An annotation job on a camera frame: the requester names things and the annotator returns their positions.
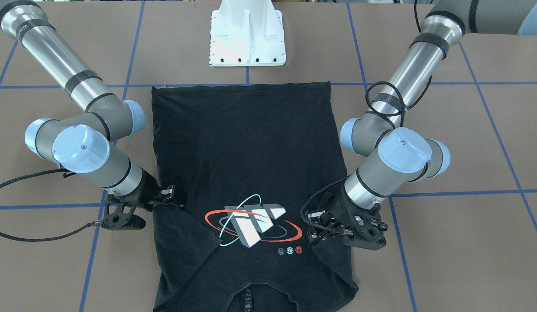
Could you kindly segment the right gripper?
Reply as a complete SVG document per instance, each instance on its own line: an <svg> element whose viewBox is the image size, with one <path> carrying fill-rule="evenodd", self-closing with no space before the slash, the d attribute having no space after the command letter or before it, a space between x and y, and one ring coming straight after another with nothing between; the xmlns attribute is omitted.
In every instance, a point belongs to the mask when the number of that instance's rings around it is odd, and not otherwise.
<svg viewBox="0 0 537 312"><path fill-rule="evenodd" d="M154 176L149 172L142 171L142 179L138 187L132 191L129 206L131 208L142 208L146 211L152 211L155 204L168 204L185 209L187 206L188 195L183 190L170 185L162 189Z"/></svg>

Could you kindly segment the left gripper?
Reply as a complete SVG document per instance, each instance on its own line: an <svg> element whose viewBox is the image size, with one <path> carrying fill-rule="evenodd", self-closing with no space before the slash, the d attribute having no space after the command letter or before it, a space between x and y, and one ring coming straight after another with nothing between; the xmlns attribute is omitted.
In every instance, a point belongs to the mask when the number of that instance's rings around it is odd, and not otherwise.
<svg viewBox="0 0 537 312"><path fill-rule="evenodd" d="M359 224L351 210L355 207L344 187L335 192L325 192L325 211L307 211L306 223L325 226L328 229L309 228L308 242L311 246L326 239L359 234Z"/></svg>

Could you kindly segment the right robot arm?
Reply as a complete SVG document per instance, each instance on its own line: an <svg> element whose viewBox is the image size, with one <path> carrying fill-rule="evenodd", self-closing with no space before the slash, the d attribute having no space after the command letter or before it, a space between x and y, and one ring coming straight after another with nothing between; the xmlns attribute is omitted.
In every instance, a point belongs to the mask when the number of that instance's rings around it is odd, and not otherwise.
<svg viewBox="0 0 537 312"><path fill-rule="evenodd" d="M159 186L113 144L144 128L142 107L120 100L58 34L36 2L0 0L0 30L17 40L82 109L72 118L32 122L25 131L29 150L84 176L124 207L150 209L153 203L185 207L186 193L175 186Z"/></svg>

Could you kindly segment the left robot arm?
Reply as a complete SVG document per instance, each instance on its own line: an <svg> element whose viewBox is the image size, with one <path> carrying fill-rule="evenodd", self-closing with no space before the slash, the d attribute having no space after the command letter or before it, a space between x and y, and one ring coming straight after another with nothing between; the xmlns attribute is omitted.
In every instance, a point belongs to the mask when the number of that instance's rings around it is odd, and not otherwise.
<svg viewBox="0 0 537 312"><path fill-rule="evenodd" d="M448 148L404 126L405 115L423 97L433 72L450 48L466 34L537 35L537 0L438 0L419 25L406 56L387 81L374 83L380 92L365 100L362 118L344 123L340 143L365 156L348 177L320 190L316 208L301 208L310 245L341 239L344 245L379 250L386 245L388 225L381 203L406 182L441 175L450 164Z"/></svg>

